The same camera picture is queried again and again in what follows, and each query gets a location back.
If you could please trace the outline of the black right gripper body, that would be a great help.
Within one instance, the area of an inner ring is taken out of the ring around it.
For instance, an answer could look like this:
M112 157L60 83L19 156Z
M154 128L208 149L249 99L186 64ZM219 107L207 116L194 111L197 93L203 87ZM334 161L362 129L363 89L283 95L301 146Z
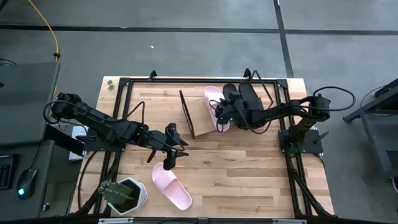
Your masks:
M249 95L240 91L224 91L216 107L216 124L234 123L239 129L251 129L248 122Z

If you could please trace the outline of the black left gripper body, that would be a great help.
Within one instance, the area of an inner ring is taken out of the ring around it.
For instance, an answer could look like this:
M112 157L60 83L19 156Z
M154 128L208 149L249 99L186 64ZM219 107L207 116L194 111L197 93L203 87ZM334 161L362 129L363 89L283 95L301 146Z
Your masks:
M136 144L140 147L145 147L155 151L167 152L171 151L172 147L166 143L166 135L158 130L149 131L146 124L141 125Z

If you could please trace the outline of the pink foam slide sandal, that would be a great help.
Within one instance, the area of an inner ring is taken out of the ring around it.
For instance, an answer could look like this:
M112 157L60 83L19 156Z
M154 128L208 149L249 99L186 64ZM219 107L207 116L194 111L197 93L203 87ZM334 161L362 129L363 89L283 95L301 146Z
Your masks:
M185 211L192 206L192 196L171 170L163 168L163 163L160 162L153 167L152 181L158 190L179 210Z
M217 122L216 117L216 107L218 106L218 103L220 103L221 100L224 99L222 91L215 86L207 86L204 91L204 97L205 105L208 108L210 118L213 122L213 126L219 133L226 132L230 127L229 121L227 121L226 124L220 124Z

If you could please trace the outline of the white hexagonal plant pot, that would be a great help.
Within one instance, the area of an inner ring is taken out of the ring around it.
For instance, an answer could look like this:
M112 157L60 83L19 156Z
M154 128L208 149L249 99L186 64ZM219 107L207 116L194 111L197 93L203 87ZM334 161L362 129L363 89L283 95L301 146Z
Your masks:
M115 211L119 215L125 215L127 213L140 210L148 198L144 184L136 181L131 177L120 180L118 181L118 183L123 184L132 189L131 197L134 200L127 201L124 205L116 205L108 202L107 206L109 206L113 211Z

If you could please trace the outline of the green cactus plant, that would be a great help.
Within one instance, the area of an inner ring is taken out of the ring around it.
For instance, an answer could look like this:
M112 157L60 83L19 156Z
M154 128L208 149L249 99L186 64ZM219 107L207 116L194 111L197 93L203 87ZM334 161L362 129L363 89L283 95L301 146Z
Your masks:
M133 190L124 184L105 180L99 186L98 192L104 199L112 204L123 205L133 200L131 196Z

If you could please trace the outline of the white power box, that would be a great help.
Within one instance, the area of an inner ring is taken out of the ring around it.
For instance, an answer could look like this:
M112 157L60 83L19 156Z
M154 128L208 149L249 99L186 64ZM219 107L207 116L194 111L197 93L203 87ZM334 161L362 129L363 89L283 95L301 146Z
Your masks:
M76 139L77 136L86 136L86 126L74 126L72 128L72 138ZM86 151L82 152L82 156L74 154L72 152L69 153L69 161L80 161L83 160L84 156L87 155Z

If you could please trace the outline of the black computer mouse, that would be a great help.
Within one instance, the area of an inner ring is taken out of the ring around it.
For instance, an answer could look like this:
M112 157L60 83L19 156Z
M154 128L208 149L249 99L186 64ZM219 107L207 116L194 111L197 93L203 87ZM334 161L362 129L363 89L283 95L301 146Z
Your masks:
M24 170L17 180L17 197L21 200L27 200L35 192L35 182L37 178L37 169L30 168Z

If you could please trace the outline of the black metal cart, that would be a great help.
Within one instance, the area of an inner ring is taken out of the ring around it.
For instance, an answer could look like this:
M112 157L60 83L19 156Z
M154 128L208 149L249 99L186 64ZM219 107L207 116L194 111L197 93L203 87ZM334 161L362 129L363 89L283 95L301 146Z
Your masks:
M351 123L359 118L377 161L375 177L398 177L398 78L373 90L374 99L345 116Z

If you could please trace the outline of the grey side desk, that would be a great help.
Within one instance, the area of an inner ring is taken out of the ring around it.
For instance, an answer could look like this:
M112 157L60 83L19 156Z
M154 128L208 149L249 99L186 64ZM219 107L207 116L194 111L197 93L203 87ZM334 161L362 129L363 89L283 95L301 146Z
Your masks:
M68 134L46 123L43 107L52 101L59 63L0 66L0 156L17 154L12 187L0 190L0 223L64 215L70 209L79 162L58 142ZM17 197L17 180L37 169L31 198Z

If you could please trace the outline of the black keyboard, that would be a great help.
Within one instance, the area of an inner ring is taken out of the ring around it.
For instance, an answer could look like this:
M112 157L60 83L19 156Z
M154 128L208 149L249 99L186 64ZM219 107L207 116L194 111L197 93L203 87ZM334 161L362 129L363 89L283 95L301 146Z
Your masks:
M17 154L0 156L0 190L8 190L12 187L16 162Z

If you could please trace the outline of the wooden shelf with black frame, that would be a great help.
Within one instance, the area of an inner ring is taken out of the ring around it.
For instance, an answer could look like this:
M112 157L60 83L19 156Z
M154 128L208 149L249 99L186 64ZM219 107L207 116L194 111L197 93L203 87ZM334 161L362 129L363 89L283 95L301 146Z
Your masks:
M192 139L196 139L204 134L216 131L207 106L205 105L204 91L207 86L215 86L223 92L223 87L215 85L215 83L205 83L204 86L191 86L187 90L192 91L194 99L188 99L188 92L179 90L180 99L182 102L182 111L187 120L188 128Z

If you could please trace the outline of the black aluminium table frame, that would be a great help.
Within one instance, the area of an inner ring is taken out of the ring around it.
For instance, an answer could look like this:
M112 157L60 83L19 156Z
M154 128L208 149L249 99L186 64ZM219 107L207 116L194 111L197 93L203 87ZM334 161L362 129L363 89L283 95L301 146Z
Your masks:
M96 108L106 114L127 113L151 128L163 131L169 123L177 125L188 143L189 156L176 161L174 173L192 196L192 206L179 210L152 182L152 168L165 159L158 152L147 162L150 150L128 145L121 155L117 178L131 177L142 182L148 198L142 208L125 215L133 224L154 221L159 224L272 223L275 218L294 217L292 189L286 160L281 153L278 132L290 119L274 121L262 135L232 127L226 133L213 131L192 139L182 111L179 90L193 92L191 86L239 83L226 77L130 77L127 86L107 89L103 78Z

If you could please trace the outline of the silver metal bracket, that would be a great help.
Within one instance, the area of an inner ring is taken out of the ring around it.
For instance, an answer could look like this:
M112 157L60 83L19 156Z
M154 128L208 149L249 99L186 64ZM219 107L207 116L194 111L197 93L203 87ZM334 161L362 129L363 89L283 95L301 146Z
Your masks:
M308 224L306 220L275 218L272 224Z
M134 219L131 217L127 218L100 218L98 224L133 224Z

